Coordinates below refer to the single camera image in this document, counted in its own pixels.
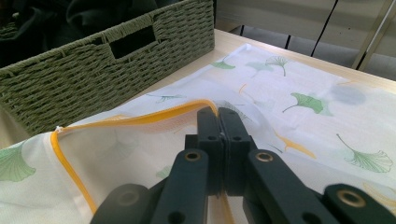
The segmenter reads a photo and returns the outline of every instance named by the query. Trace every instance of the brass insert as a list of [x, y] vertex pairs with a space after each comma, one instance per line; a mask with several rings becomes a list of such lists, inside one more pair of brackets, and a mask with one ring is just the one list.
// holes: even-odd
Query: brass insert
[[256, 154], [256, 159], [259, 161], [268, 162], [268, 161], [273, 161], [274, 157], [266, 152], [259, 152]]
[[366, 201], [354, 191], [348, 189], [340, 189], [337, 191], [337, 197], [341, 202], [346, 203], [352, 207], [364, 207], [366, 206]]
[[201, 159], [201, 154], [198, 152], [189, 152], [185, 156], [186, 161], [198, 161]]

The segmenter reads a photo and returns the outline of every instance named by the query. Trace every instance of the wooden table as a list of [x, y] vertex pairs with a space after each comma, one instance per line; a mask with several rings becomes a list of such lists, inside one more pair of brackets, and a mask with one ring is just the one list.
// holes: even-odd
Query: wooden table
[[[335, 74], [340, 77], [366, 84], [371, 87], [380, 88], [396, 94], [396, 82], [382, 77], [372, 76], [360, 71], [345, 68], [333, 63], [327, 63], [319, 59], [311, 58], [303, 54], [295, 53], [286, 49], [280, 49], [274, 46], [263, 44], [258, 41], [250, 40], [238, 35], [228, 34], [219, 30], [215, 30], [215, 49], [205, 56], [197, 59], [193, 63], [179, 69], [174, 74], [166, 77], [158, 83], [152, 85], [148, 89], [140, 92], [134, 98], [146, 94], [151, 91], [158, 90], [161, 87], [169, 85], [183, 77], [186, 77], [198, 69], [213, 63], [214, 61], [225, 57], [232, 51], [239, 48], [241, 45], [249, 43], [250, 45], [271, 51], [275, 54], [285, 56], [296, 62], [304, 63], [317, 69]], [[10, 117], [0, 110], [0, 148], [8, 147], [28, 137], [27, 133], [19, 127], [18, 124], [13, 122]]]
[[189, 74], [195, 72], [196, 70], [213, 63], [214, 61], [225, 57], [229, 53], [233, 52], [237, 48], [239, 48], [243, 44], [250, 44], [261, 49], [265, 49], [271, 51], [275, 54], [285, 56], [289, 59], [292, 59], [296, 62], [307, 64], [311, 67], [315, 67], [317, 69], [332, 73], [339, 77], [345, 77], [347, 79], [359, 82], [361, 84], [365, 84], [371, 87], [380, 88], [385, 91], [389, 91], [396, 94], [396, 82], [385, 79], [382, 77], [376, 77], [367, 73], [363, 73], [360, 71], [356, 71], [350, 68], [346, 68], [334, 63], [324, 62], [319, 59], [311, 58], [309, 56], [292, 52], [286, 49], [280, 49], [278, 47], [274, 47], [271, 45], [267, 45], [255, 40], [247, 39], [239, 35], [232, 35], [226, 32], [222, 32], [220, 30], [215, 30], [215, 49], [205, 56], [199, 58], [198, 60], [190, 63], [189, 65], [179, 69], [174, 74], [166, 77], [165, 79], [159, 81], [158, 83], [152, 85], [148, 89], [140, 92], [136, 97], [146, 94], [150, 91], [158, 90], [159, 88], [169, 85], [174, 81], [177, 81], [183, 77], [188, 76]]

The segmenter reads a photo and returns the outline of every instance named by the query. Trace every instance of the woven basket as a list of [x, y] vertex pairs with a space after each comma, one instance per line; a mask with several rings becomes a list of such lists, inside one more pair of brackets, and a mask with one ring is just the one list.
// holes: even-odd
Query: woven basket
[[[112, 109], [214, 48], [212, 7], [184, 0], [4, 67], [0, 106], [29, 134]], [[154, 42], [115, 58], [110, 43], [150, 26]]]

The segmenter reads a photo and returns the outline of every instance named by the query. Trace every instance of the green ginkgo leaf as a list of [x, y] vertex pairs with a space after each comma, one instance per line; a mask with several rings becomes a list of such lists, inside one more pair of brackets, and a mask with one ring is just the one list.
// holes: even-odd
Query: green ginkgo leaf
[[225, 58], [223, 58], [223, 60], [221, 60], [221, 62], [219, 63], [212, 63], [213, 66], [217, 67], [217, 68], [221, 68], [221, 69], [234, 69], [235, 66], [233, 65], [229, 65], [226, 62], [224, 62], [224, 60], [227, 58], [228, 56], [226, 56]]
[[334, 100], [347, 105], [361, 105], [367, 101], [367, 96], [358, 88], [337, 84], [331, 88]]
[[23, 160], [23, 144], [0, 150], [0, 180], [19, 182], [35, 173], [35, 168]]
[[231, 109], [233, 111], [235, 111], [235, 113], [237, 113], [239, 115], [239, 118], [241, 119], [248, 119], [248, 116], [246, 114], [244, 114], [242, 111], [240, 111], [238, 108], [235, 107], [235, 105], [231, 104], [228, 101], [224, 101], [224, 103], [216, 103], [216, 107], [224, 107], [227, 109]]
[[147, 94], [147, 96], [161, 97], [160, 100], [158, 100], [158, 101], [155, 102], [155, 103], [157, 103], [157, 104], [158, 104], [158, 103], [165, 102], [165, 101], [167, 101], [167, 100], [172, 100], [172, 99], [177, 99], [177, 98], [186, 98], [186, 96], [180, 95], [180, 94], [178, 94], [178, 95], [165, 95], [165, 96]]
[[388, 157], [387, 153], [379, 150], [376, 153], [364, 153], [359, 152], [344, 142], [339, 134], [337, 137], [341, 140], [341, 142], [353, 152], [353, 158], [347, 159], [346, 161], [351, 163], [352, 165], [359, 166], [365, 170], [376, 172], [376, 173], [387, 173], [390, 171], [390, 168], [393, 164], [393, 161]]
[[256, 70], [256, 73], [253, 75], [253, 77], [255, 77], [262, 70], [267, 70], [267, 71], [274, 70], [271, 66], [268, 66], [266, 63], [260, 63], [260, 62], [247, 63], [245, 64], [245, 66], [252, 67]]
[[291, 95], [297, 99], [297, 105], [289, 106], [288, 108], [283, 110], [283, 113], [285, 113], [286, 110], [295, 106], [303, 106], [303, 107], [311, 108], [317, 114], [323, 110], [322, 102], [320, 100], [315, 99], [314, 97], [300, 94], [297, 92], [293, 92]]
[[165, 179], [171, 174], [171, 170], [172, 170], [172, 166], [165, 166], [161, 171], [157, 172], [155, 176]]
[[276, 65], [280, 66], [283, 68], [283, 76], [286, 76], [286, 69], [285, 65], [289, 62], [287, 58], [284, 58], [282, 56], [273, 56], [265, 61], [265, 64], [267, 65]]
[[114, 164], [123, 161], [139, 147], [139, 141], [135, 137], [129, 137], [125, 143], [120, 140], [119, 133], [114, 131], [115, 141], [108, 147], [99, 147], [95, 150], [98, 160], [103, 164]]
[[323, 110], [320, 111], [320, 115], [324, 115], [324, 116], [333, 116], [332, 112], [329, 109], [329, 102], [323, 99], [320, 99], [322, 106], [323, 106]]

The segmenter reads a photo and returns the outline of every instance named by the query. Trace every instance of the dark cloth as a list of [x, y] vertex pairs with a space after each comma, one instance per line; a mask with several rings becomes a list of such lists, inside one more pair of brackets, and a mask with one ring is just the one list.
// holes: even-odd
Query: dark cloth
[[[176, 2], [178, 0], [14, 0], [13, 8], [20, 14], [18, 32], [11, 38], [0, 37], [0, 67]], [[143, 47], [151, 33], [142, 31], [127, 36], [118, 43], [117, 49], [123, 49], [132, 42]]]
[[12, 0], [0, 0], [0, 28], [12, 18]]

